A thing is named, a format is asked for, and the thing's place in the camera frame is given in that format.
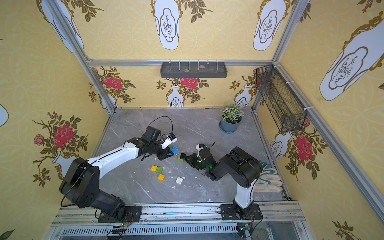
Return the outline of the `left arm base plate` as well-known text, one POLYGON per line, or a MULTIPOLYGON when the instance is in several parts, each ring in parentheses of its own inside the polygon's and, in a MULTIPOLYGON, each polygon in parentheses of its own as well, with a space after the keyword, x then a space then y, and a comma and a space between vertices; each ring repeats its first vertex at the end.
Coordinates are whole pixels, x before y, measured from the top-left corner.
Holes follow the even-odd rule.
POLYGON ((109 215, 102 211, 98 218, 98 223, 138 223, 142 215, 142 206, 125 206, 116 216, 109 215))

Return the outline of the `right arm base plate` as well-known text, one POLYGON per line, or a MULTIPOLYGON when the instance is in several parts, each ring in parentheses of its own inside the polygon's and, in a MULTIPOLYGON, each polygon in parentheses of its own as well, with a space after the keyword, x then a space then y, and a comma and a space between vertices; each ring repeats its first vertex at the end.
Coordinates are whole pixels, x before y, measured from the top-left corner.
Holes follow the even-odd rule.
POLYGON ((219 210, 224 221, 253 221, 263 218, 259 205, 255 203, 251 203, 245 209, 236 203, 222 204, 219 210))

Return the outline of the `blue long lego brick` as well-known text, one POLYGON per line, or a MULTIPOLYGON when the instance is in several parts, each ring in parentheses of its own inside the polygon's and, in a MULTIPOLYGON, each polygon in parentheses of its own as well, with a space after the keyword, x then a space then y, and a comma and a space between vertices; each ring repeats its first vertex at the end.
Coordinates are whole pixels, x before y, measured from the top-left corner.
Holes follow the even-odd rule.
POLYGON ((177 147, 173 147, 173 148, 171 149, 171 151, 172 151, 173 154, 177 154, 177 153, 179 152, 179 150, 178 150, 177 147))

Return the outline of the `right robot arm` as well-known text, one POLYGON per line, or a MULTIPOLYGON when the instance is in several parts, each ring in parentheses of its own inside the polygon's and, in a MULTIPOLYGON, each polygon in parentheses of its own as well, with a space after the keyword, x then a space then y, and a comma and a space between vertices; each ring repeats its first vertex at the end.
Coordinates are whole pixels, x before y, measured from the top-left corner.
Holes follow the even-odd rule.
POLYGON ((197 153, 180 154, 180 160, 206 176, 212 181, 219 181, 229 174, 237 183, 237 193, 234 205, 241 209, 248 209, 253 204, 253 191, 257 180, 263 171, 260 161, 239 147, 234 147, 219 161, 214 159, 211 146, 197 145, 197 153))

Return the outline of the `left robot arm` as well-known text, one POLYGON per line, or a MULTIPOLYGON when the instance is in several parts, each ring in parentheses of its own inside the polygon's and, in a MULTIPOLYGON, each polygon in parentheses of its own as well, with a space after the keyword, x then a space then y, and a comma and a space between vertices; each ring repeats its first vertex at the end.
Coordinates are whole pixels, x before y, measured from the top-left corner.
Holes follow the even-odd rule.
POLYGON ((60 192, 78 208, 93 207, 118 220, 126 215, 125 202, 120 198, 100 190, 100 179, 138 157, 156 155, 162 161, 174 153, 169 145, 177 141, 174 133, 167 134, 165 140, 159 140, 161 131, 148 126, 140 138, 126 140, 124 144, 98 157, 75 159, 67 171, 60 192))

